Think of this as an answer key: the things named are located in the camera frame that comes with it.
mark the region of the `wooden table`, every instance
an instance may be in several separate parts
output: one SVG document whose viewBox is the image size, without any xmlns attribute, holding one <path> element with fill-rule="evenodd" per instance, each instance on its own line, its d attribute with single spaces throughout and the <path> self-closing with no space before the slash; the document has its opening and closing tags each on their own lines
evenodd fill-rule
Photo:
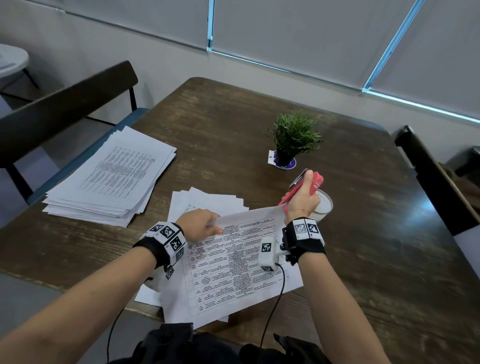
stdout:
<svg viewBox="0 0 480 364">
<path fill-rule="evenodd" d="M 42 213 L 36 203 L 0 232 L 0 270 L 68 289 L 126 252 L 167 218 L 172 191 L 191 186 L 235 194 L 251 209 L 273 206 L 305 168 L 325 178 L 334 202 L 319 226 L 333 267 L 362 307 L 393 363 L 478 363 L 480 282 L 382 128 L 327 111 L 325 143 L 293 170 L 267 164 L 276 115 L 299 106 L 215 81 L 192 78 L 134 128 L 178 148 L 146 212 L 127 229 Z M 204 329 L 259 343 L 274 299 Z M 154 307 L 128 309 L 157 316 Z M 285 294 L 272 332 L 318 343 L 304 289 Z"/>
</svg>

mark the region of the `round container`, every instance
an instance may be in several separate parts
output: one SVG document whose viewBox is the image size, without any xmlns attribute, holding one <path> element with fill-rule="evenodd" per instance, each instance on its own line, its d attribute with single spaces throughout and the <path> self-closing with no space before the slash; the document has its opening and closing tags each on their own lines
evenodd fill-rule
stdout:
<svg viewBox="0 0 480 364">
<path fill-rule="evenodd" d="M 317 208 L 315 209 L 314 212 L 310 215 L 310 218 L 312 220 L 315 220 L 316 222 L 319 222 L 321 219 L 323 219 L 327 214 L 332 211 L 333 208 L 333 202 L 328 195 L 321 191 L 317 190 L 317 196 L 320 197 L 320 203 L 318 204 Z"/>
</svg>

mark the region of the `green plant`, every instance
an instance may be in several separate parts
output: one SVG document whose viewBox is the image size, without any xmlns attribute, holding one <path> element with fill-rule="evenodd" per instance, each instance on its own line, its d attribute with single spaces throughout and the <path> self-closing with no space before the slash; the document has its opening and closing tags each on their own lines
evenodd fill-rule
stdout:
<svg viewBox="0 0 480 364">
<path fill-rule="evenodd" d="M 269 130 L 273 136 L 277 151 L 281 150 L 292 158 L 300 153 L 306 153 L 319 148 L 320 134 L 315 131 L 317 121 L 311 115 L 302 111 L 291 114 L 280 114 Z"/>
</svg>

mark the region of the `chair backrest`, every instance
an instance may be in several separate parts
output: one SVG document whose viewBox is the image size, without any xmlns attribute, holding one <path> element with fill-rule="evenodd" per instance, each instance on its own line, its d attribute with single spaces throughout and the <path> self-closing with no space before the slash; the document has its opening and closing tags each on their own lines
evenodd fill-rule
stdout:
<svg viewBox="0 0 480 364">
<path fill-rule="evenodd" d="M 0 168 L 88 116 L 138 83 L 129 61 L 42 97 L 0 119 Z"/>
<path fill-rule="evenodd" d="M 480 224 L 475 210 L 408 125 L 397 134 L 395 144 L 404 150 L 417 180 L 452 235 Z"/>
</svg>

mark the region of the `wooden chair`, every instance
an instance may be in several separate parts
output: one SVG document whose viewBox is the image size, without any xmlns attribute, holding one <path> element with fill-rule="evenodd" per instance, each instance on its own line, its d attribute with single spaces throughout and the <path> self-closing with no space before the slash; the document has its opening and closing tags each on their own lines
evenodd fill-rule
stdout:
<svg viewBox="0 0 480 364">
<path fill-rule="evenodd" d="M 480 224 L 480 218 L 445 171 L 433 159 L 412 128 L 404 126 L 395 138 L 417 172 L 417 180 L 452 235 Z"/>
<path fill-rule="evenodd" d="M 129 61 L 123 61 L 75 85 L 40 98 L 0 119 L 0 168 L 5 168 L 29 204 L 90 158 L 115 130 L 132 125 L 148 109 L 137 108 L 133 86 L 137 76 Z M 70 125 L 107 104 L 125 91 L 130 93 L 132 112 L 88 147 L 37 190 L 32 191 L 14 162 Z"/>
</svg>

